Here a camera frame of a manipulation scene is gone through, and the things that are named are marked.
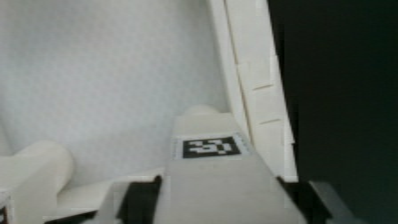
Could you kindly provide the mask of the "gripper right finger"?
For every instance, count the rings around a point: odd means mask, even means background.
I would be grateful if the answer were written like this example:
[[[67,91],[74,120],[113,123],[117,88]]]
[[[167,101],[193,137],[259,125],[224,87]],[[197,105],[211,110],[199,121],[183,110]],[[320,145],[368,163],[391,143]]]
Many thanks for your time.
[[[286,182],[282,178],[277,180],[307,224],[369,224],[355,216],[328,182]]]

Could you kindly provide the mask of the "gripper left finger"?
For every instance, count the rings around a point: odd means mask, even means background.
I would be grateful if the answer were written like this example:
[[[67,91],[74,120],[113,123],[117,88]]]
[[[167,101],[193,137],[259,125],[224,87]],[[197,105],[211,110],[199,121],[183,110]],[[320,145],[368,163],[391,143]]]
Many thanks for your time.
[[[160,187],[160,175],[144,181],[122,181],[112,185],[96,224],[153,224]]]

